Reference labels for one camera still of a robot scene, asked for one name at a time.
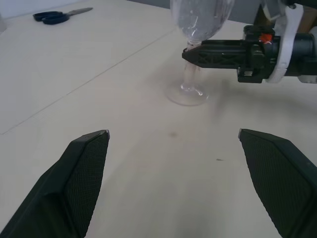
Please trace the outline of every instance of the scissor handle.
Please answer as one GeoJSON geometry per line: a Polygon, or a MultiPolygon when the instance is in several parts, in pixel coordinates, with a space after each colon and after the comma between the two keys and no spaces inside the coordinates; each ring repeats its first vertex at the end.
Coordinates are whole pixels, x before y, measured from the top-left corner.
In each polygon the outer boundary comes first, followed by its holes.
{"type": "Polygon", "coordinates": [[[36,21],[42,21],[43,18],[51,16],[51,15],[59,15],[59,14],[63,14],[61,11],[45,11],[45,12],[40,12],[40,13],[36,13],[33,15],[34,20],[36,21]]]}
{"type": "Polygon", "coordinates": [[[69,20],[68,14],[51,15],[42,19],[44,24],[55,25],[69,20]]]}

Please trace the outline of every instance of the white bracket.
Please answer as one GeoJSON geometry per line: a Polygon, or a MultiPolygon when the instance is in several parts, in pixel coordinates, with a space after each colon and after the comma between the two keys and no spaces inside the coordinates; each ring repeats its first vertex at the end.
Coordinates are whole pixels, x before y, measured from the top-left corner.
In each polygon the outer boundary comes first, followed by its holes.
{"type": "Polygon", "coordinates": [[[279,53],[273,73],[269,79],[266,79],[266,82],[278,83],[286,74],[293,53],[295,36],[303,14],[303,6],[295,4],[293,8],[286,6],[285,15],[276,20],[275,32],[277,36],[281,37],[279,53]]]}

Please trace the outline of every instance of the wine glass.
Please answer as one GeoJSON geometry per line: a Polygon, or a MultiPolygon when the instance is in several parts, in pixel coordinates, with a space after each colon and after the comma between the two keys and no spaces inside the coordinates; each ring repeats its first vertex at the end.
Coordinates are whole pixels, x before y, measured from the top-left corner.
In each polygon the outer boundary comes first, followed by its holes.
{"type": "MultiPolygon", "coordinates": [[[[234,0],[170,0],[172,18],[187,37],[187,50],[193,49],[219,31],[228,19],[234,0]]],[[[209,95],[197,82],[200,68],[186,62],[181,80],[167,88],[167,97],[180,105],[196,106],[209,95]]]]}

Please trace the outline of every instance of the scissors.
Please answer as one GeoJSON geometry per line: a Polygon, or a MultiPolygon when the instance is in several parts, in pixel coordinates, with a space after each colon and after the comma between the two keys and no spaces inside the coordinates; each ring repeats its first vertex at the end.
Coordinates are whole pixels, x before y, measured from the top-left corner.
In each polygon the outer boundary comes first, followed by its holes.
{"type": "Polygon", "coordinates": [[[78,10],[73,10],[68,13],[62,13],[61,11],[46,11],[40,12],[33,15],[34,20],[42,21],[47,25],[55,25],[65,21],[68,21],[69,18],[73,15],[81,14],[87,11],[92,10],[92,7],[82,8],[78,10]]]}

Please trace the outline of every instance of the table surface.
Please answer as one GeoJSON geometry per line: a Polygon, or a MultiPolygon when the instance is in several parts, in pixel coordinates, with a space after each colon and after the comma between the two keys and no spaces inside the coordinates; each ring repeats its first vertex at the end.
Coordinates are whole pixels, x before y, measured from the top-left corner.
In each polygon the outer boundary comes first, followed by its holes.
{"type": "MultiPolygon", "coordinates": [[[[57,26],[27,15],[0,36],[0,229],[68,143],[109,129],[88,238],[278,238],[250,179],[240,128],[291,140],[317,164],[317,86],[240,84],[203,69],[207,103],[164,95],[182,76],[186,40],[169,11],[125,0],[57,26]]],[[[240,39],[226,22],[215,39],[240,39]]]]}

